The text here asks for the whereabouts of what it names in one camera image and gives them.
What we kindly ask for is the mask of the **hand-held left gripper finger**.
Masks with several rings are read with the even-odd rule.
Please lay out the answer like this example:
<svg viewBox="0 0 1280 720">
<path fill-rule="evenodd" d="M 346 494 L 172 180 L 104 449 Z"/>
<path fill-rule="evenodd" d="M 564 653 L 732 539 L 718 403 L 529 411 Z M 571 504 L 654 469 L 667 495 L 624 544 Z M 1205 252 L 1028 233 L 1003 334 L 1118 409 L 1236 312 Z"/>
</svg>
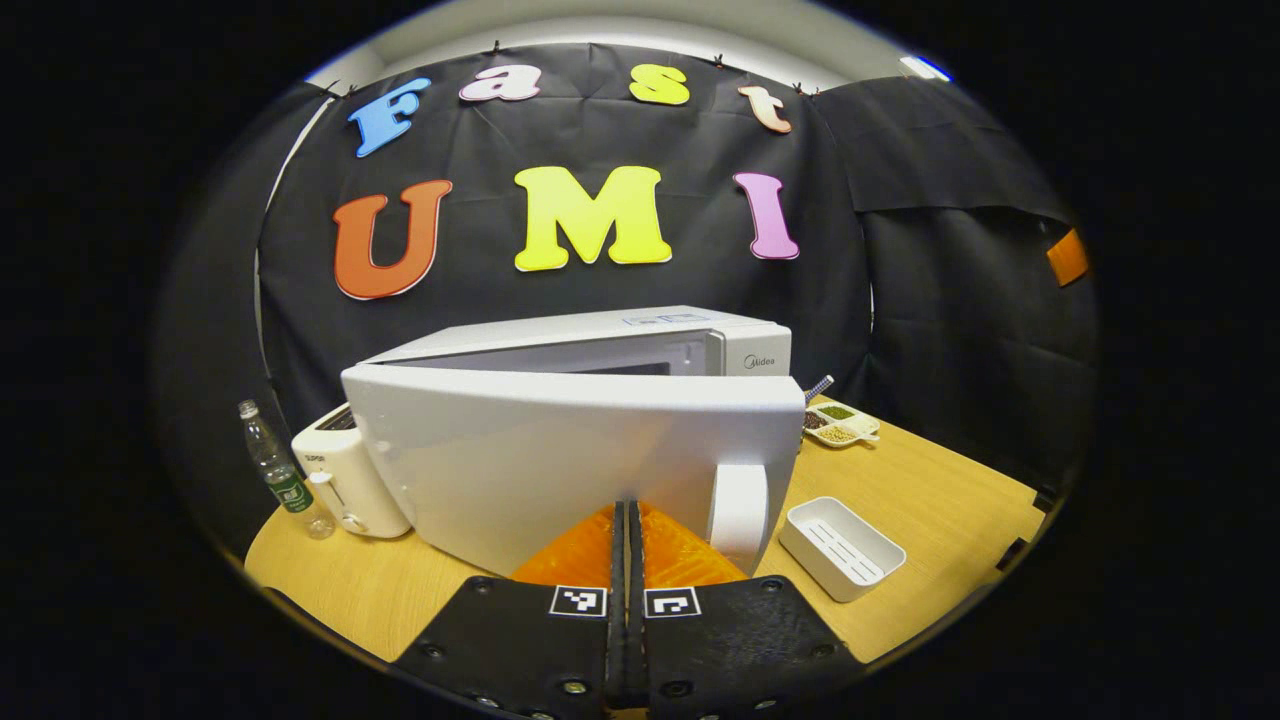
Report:
<svg viewBox="0 0 1280 720">
<path fill-rule="evenodd" d="M 790 719 L 865 675 L 786 577 L 646 587 L 641 511 L 628 501 L 628 707 L 648 719 Z"/>
<path fill-rule="evenodd" d="M 627 503 L 604 585 L 470 577 L 392 664 L 498 719 L 607 719 L 627 702 Z"/>
</svg>

